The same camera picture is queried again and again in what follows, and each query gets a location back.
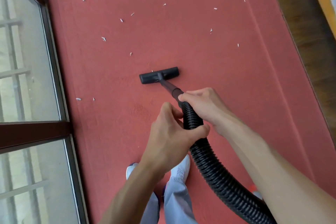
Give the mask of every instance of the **vacuum hose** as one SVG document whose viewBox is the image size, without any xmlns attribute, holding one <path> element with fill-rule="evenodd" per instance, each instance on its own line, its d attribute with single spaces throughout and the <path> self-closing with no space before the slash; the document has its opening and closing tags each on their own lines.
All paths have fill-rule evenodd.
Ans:
<svg viewBox="0 0 336 224">
<path fill-rule="evenodd" d="M 184 129 L 203 125 L 203 120 L 187 102 L 179 102 Z M 196 141 L 190 148 L 194 162 L 215 194 L 238 216 L 250 224 L 276 224 L 264 201 L 240 184 L 214 154 L 207 138 Z"/>
</svg>

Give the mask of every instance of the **forearm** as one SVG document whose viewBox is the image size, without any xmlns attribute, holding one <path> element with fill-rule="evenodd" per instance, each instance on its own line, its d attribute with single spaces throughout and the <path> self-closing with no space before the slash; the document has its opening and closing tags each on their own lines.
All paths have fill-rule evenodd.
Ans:
<svg viewBox="0 0 336 224">
<path fill-rule="evenodd" d="M 278 224 L 335 223 L 336 200 L 235 118 L 220 125 Z"/>
<path fill-rule="evenodd" d="M 140 162 L 104 212 L 99 224 L 140 223 L 159 179 L 152 168 Z"/>
</svg>

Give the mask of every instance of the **red painted floor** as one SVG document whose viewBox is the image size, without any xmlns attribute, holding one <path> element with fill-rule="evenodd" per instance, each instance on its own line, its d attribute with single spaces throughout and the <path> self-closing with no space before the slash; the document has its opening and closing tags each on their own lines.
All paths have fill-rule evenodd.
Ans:
<svg viewBox="0 0 336 224">
<path fill-rule="evenodd" d="M 182 90 L 214 87 L 336 197 L 334 146 L 276 0 L 50 0 L 50 6 L 93 223 L 123 185 L 128 164 L 139 161 L 162 103 L 174 102 L 159 85 L 141 85 L 138 75 L 172 66 L 180 68 L 173 83 Z M 208 138 L 249 186 L 227 141 L 213 131 Z M 187 186 L 199 223 L 243 223 L 195 166 Z"/>
</svg>

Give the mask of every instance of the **white sneaker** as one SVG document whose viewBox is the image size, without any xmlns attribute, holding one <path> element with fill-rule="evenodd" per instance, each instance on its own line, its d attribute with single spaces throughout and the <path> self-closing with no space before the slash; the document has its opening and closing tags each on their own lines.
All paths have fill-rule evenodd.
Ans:
<svg viewBox="0 0 336 224">
<path fill-rule="evenodd" d="M 171 170 L 170 180 L 182 180 L 186 183 L 190 170 L 190 157 L 187 154 L 185 158 Z"/>
<path fill-rule="evenodd" d="M 133 163 L 129 165 L 126 169 L 126 180 L 128 180 L 128 177 L 131 175 L 131 172 L 134 170 L 134 168 L 138 165 L 138 163 Z"/>
</svg>

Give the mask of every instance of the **pant leg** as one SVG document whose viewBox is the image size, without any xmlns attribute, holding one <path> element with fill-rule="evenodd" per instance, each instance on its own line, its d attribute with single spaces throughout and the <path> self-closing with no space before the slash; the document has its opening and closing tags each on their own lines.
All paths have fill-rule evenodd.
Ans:
<svg viewBox="0 0 336 224">
<path fill-rule="evenodd" d="M 146 205 L 140 224 L 157 224 L 160 216 L 160 204 L 153 192 Z"/>
<path fill-rule="evenodd" d="M 166 224 L 197 224 L 187 186 L 183 180 L 172 178 L 164 194 Z"/>
</svg>

